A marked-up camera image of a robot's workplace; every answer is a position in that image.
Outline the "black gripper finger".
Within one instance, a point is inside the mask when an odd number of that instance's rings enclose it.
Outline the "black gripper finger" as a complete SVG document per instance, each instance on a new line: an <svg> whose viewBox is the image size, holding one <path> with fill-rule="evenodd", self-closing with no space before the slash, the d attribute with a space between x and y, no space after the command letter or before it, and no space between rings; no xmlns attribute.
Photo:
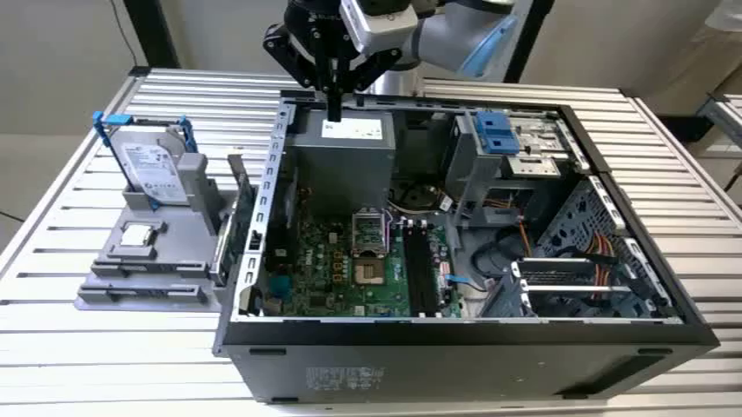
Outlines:
<svg viewBox="0 0 742 417"><path fill-rule="evenodd" d="M317 27L309 28L309 52L311 62L291 41L291 33L285 24L273 24L263 37L263 48L278 61L286 72L306 87L313 87L326 96L327 120L334 121L334 80L331 58L325 47L326 36Z"/></svg>
<svg viewBox="0 0 742 417"><path fill-rule="evenodd" d="M342 119L343 95L365 90L379 76L395 65L402 58L399 48L382 50L373 54L354 69L349 68L349 61L339 61L338 78L333 91L333 121Z"/></svg>

